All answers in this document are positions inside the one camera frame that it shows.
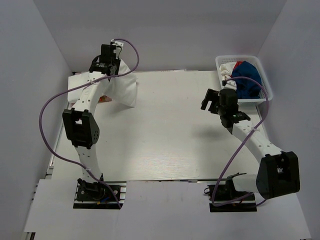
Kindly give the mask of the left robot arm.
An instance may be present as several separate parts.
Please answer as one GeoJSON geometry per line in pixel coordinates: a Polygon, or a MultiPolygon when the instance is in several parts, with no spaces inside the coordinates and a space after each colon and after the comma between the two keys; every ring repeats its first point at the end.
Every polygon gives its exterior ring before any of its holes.
{"type": "Polygon", "coordinates": [[[96,200],[105,196],[106,187],[96,182],[97,180],[103,181],[104,177],[97,158],[96,143],[100,136],[100,129],[94,113],[110,78],[98,82],[94,80],[116,75],[119,72],[120,53],[123,46],[118,41],[101,46],[101,53],[92,60],[89,71],[78,75],[78,77],[83,77],[84,82],[89,85],[80,89],[80,96],[76,98],[72,108],[65,109],[62,113],[67,139],[71,141],[80,164],[84,166],[82,180],[92,183],[88,188],[88,193],[96,200]]]}

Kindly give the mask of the white red-print t-shirt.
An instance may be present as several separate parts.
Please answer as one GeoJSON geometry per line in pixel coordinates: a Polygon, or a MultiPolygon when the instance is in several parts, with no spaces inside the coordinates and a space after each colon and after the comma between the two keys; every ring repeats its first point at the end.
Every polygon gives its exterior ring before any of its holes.
{"type": "Polygon", "coordinates": [[[225,81],[231,78],[234,68],[241,65],[242,63],[243,61],[233,61],[221,64],[219,67],[219,71],[222,76],[222,80],[225,81]]]}

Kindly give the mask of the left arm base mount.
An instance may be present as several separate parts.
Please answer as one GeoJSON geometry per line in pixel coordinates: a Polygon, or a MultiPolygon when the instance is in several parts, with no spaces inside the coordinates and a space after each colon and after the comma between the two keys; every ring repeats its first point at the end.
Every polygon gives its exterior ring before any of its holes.
{"type": "Polygon", "coordinates": [[[110,189],[105,185],[94,182],[86,182],[79,178],[73,201],[74,209],[87,210],[119,210],[126,197],[125,182],[110,182],[110,189]]]}

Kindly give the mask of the blue t-shirt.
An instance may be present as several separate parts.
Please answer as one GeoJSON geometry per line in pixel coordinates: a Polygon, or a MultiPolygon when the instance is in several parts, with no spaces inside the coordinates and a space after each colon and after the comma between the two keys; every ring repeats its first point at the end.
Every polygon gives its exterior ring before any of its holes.
{"type": "Polygon", "coordinates": [[[261,76],[254,65],[247,61],[237,61],[232,74],[232,78],[235,79],[236,93],[239,99],[259,99],[261,88],[251,80],[256,81],[258,84],[262,84],[261,76]]]}

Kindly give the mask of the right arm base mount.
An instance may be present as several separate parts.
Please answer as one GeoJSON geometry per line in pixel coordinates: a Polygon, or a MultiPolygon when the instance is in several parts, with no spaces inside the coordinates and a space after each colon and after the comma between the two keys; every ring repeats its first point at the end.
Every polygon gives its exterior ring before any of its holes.
{"type": "MultiPolygon", "coordinates": [[[[226,179],[220,182],[217,191],[215,194],[214,202],[215,203],[223,203],[227,201],[231,201],[233,199],[239,198],[245,194],[246,192],[236,191],[233,178],[236,176],[243,175],[242,173],[237,173],[231,176],[228,176],[226,179]]],[[[223,206],[213,206],[212,204],[212,194],[214,191],[216,184],[209,184],[203,190],[203,193],[209,197],[209,210],[211,213],[244,213],[244,212],[256,212],[256,199],[255,196],[252,194],[244,199],[239,201],[234,201],[232,203],[228,203],[223,206]]]]}

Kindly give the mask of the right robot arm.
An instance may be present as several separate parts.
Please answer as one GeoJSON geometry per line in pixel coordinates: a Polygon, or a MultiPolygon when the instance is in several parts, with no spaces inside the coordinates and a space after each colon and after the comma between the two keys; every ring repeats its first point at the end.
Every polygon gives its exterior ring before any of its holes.
{"type": "Polygon", "coordinates": [[[300,191],[298,156],[283,151],[258,131],[251,118],[239,110],[235,90],[208,89],[201,110],[219,115],[222,126],[241,141],[240,147],[246,147],[259,164],[256,174],[236,173],[227,177],[224,189],[227,204],[255,193],[268,200],[300,191]]]}

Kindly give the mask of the white cartoon-print t-shirt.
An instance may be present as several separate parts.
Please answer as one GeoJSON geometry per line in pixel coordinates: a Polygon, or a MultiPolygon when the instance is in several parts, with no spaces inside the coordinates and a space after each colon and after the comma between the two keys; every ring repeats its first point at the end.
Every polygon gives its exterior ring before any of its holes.
{"type": "Polygon", "coordinates": [[[137,101],[137,76],[132,72],[122,77],[112,78],[102,96],[128,107],[135,107],[137,101]]]}

